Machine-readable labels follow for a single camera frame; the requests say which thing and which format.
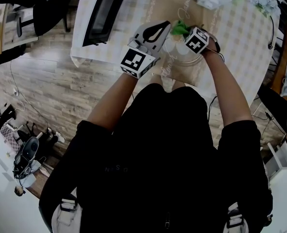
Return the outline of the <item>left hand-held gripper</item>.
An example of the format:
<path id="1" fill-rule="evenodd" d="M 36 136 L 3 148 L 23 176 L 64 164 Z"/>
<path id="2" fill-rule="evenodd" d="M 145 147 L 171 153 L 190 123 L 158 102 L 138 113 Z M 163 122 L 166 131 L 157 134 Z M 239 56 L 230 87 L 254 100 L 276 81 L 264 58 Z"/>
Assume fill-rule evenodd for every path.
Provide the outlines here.
<path id="1" fill-rule="evenodd" d="M 137 79 L 141 78 L 160 60 L 160 50 L 171 29 L 167 20 L 142 24 L 122 48 L 121 70 Z"/>

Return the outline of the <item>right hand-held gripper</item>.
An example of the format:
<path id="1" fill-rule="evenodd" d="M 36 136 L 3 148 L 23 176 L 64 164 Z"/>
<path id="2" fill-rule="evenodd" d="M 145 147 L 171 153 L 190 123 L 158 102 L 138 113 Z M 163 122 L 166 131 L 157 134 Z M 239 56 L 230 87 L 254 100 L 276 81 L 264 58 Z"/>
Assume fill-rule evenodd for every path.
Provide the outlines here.
<path id="1" fill-rule="evenodd" d="M 185 39 L 185 46 L 195 54 L 200 54 L 209 44 L 209 35 L 194 27 Z"/>

